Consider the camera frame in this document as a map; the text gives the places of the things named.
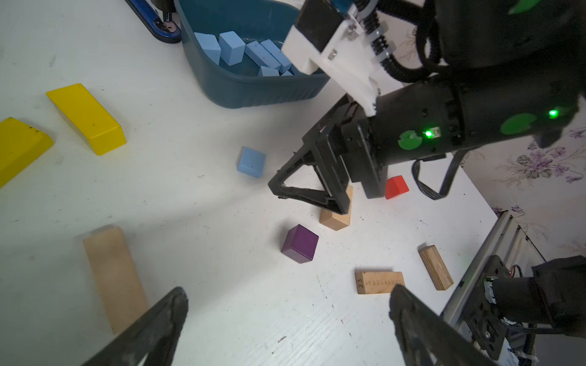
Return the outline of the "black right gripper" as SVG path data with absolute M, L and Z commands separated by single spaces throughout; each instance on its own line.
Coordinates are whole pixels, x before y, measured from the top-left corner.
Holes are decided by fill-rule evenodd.
M 384 196 L 388 174 L 376 156 L 378 147 L 372 136 L 371 119 L 348 94 L 326 112 L 302 141 L 316 146 L 320 152 L 296 152 L 269 180 L 269 189 L 275 196 L 336 214 L 350 211 L 346 191 L 349 180 L 360 183 L 369 199 Z

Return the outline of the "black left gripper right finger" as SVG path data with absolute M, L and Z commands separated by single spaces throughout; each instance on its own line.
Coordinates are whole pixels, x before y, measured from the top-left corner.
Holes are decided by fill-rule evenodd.
M 406 365 L 493 365 L 405 286 L 396 285 L 389 317 Z

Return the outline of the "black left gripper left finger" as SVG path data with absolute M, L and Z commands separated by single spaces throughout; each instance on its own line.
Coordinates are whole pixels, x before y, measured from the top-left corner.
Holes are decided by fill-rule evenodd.
M 189 311 L 181 287 L 172 289 L 86 365 L 171 365 Z

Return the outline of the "blue long block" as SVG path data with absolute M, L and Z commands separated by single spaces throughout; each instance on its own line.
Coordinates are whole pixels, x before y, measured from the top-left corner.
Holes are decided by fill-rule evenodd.
M 271 54 L 272 57 L 274 57 L 279 62 L 279 72 L 281 74 L 287 73 L 290 70 L 290 60 L 276 44 L 274 44 L 271 40 L 262 41 L 260 44 Z
M 279 70 L 281 67 L 281 63 L 258 41 L 248 43 L 245 47 L 245 54 L 259 67 L 264 66 L 275 70 Z

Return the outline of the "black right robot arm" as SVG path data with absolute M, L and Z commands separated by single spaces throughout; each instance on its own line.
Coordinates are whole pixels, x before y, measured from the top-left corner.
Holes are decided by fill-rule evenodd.
M 476 148 L 531 136 L 553 145 L 585 95 L 583 1 L 307 1 L 283 50 L 345 96 L 269 181 L 272 193 L 347 214 L 358 182 L 385 194 L 387 168 L 453 154 L 439 191 Z

